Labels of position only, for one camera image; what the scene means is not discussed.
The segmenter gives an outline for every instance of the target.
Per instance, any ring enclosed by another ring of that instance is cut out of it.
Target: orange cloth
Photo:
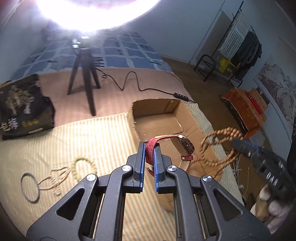
[[[247,91],[240,88],[233,88],[223,97],[230,101],[248,131],[251,132],[263,126],[266,121],[266,116],[264,113],[259,114],[253,103],[247,97],[246,92]]]

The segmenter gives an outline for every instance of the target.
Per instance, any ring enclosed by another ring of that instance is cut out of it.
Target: silver screw
[[[168,168],[168,170],[169,170],[170,172],[174,172],[174,171],[177,170],[177,167],[176,167],[176,166],[168,166],[167,168]]]
[[[96,179],[96,175],[95,174],[89,174],[87,175],[86,179],[90,182],[94,181]]]
[[[204,176],[202,177],[202,179],[203,179],[205,182],[210,182],[210,181],[212,180],[212,177],[209,176],[209,175],[204,175]]]
[[[124,165],[122,168],[121,168],[124,172],[129,172],[131,170],[131,166],[130,165]]]

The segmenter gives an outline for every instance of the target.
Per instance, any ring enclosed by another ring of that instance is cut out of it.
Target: tripod leg
[[[92,116],[95,116],[96,109],[94,107],[94,97],[93,97],[93,91],[91,88],[90,61],[89,61],[89,58],[82,58],[81,60],[82,60],[81,63],[82,63],[82,70],[83,70],[83,80],[84,80],[87,100],[89,102],[89,108],[90,108],[91,114]]]
[[[81,60],[80,56],[77,56],[76,59],[75,59],[75,63],[74,63],[73,69],[72,69],[72,74],[71,74],[71,78],[70,78],[70,83],[69,83],[69,88],[68,88],[67,95],[71,94],[71,90],[72,90],[73,83],[74,83],[74,78],[75,78],[75,75],[76,75],[80,60]]]
[[[90,65],[91,65],[91,71],[92,71],[92,74],[93,74],[93,77],[94,77],[94,81],[96,82],[96,87],[98,89],[100,89],[101,86],[100,86],[100,83],[99,83],[98,75],[96,73],[96,67],[94,65],[94,58],[93,58],[93,56],[90,57]]]

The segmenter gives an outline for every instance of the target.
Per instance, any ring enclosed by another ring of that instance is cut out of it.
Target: white glove
[[[267,203],[268,199],[271,196],[271,192],[269,190],[268,184],[266,184],[260,191],[258,198],[260,199],[259,202],[257,201],[256,204],[251,208],[251,213],[256,216],[259,220],[264,221],[266,217],[260,217],[260,213],[264,213],[264,211],[260,209],[264,209],[264,203]],[[273,217],[272,221],[267,225],[268,229],[270,230],[271,234],[275,233],[275,231],[281,226],[281,224],[286,219],[292,205],[286,203],[285,201],[274,200],[268,206],[268,213]]]

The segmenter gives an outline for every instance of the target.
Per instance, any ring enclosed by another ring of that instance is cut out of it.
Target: landscape painting
[[[296,114],[296,51],[279,39],[256,78],[278,104],[292,134]]]

